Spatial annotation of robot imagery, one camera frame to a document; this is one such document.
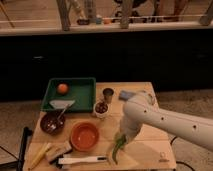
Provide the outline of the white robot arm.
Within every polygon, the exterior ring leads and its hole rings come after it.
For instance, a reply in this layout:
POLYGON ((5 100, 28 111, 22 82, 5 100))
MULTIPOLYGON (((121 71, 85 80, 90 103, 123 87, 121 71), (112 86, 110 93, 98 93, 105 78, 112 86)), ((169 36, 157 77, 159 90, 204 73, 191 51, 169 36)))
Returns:
POLYGON ((158 108, 154 102, 145 92, 124 99, 120 132, 127 140, 133 140, 147 124, 213 151, 213 119, 158 108))

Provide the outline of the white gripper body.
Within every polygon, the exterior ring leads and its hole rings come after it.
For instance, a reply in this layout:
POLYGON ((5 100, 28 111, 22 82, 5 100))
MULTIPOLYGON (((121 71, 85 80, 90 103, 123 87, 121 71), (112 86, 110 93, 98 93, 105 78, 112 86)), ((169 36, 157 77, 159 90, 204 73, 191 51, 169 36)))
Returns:
POLYGON ((137 123, 126 116, 123 116, 120 121, 120 133, 127 137, 135 138, 142 128, 141 123, 137 123))

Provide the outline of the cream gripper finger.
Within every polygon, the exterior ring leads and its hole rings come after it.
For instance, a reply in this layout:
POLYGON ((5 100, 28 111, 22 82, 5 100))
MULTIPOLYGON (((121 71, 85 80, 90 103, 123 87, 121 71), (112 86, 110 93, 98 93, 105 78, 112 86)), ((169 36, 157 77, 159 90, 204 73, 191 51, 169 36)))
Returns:
POLYGON ((126 136, 125 145, 130 144, 133 140, 134 140, 134 138, 132 138, 132 137, 127 137, 127 136, 126 136))

